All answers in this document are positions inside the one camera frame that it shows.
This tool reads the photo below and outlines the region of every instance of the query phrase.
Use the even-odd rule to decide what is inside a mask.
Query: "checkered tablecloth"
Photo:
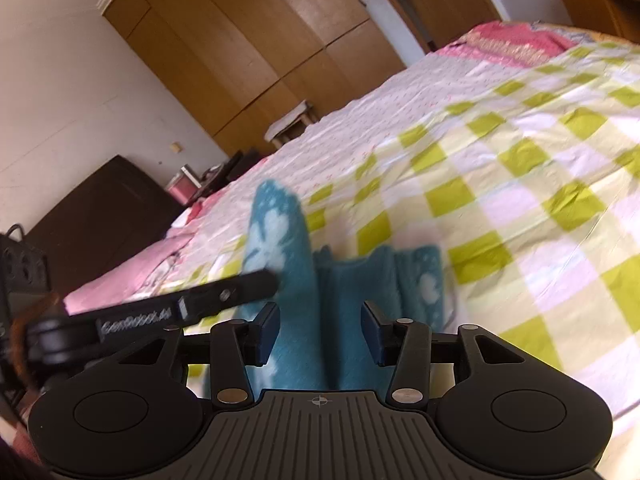
[[[342,258],[438,244],[452,330],[484,326],[598,392],[614,437],[634,431],[640,47],[578,46],[440,108],[303,206],[313,247]],[[243,245],[181,286],[235,274]]]

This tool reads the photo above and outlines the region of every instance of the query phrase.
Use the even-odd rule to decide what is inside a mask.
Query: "metal screw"
[[[413,388],[400,388],[391,394],[395,402],[401,404],[415,404],[422,400],[422,393]]]
[[[218,392],[217,398],[220,402],[225,404],[238,404],[238,402],[244,402],[249,395],[246,391],[240,388],[226,388]]]

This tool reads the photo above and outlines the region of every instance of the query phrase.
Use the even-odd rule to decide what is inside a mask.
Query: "dark brown headboard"
[[[27,234],[47,255],[62,297],[162,238],[182,207],[146,173],[115,156]]]

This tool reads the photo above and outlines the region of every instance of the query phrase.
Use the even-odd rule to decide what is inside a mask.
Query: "wooden wardrobe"
[[[404,65],[359,0],[113,0],[105,17],[232,154],[308,100],[318,116]]]

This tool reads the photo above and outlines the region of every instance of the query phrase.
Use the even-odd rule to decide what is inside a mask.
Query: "blue cloth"
[[[335,261],[329,247],[312,254],[297,197],[273,180],[257,189],[242,272],[268,268],[280,277],[274,297],[281,328],[267,365],[247,367],[258,396],[264,388],[376,390],[393,373],[376,366],[360,330],[360,308],[375,302],[391,319],[411,317],[439,331],[443,324],[442,264],[437,247]],[[244,305],[253,319],[264,302]]]

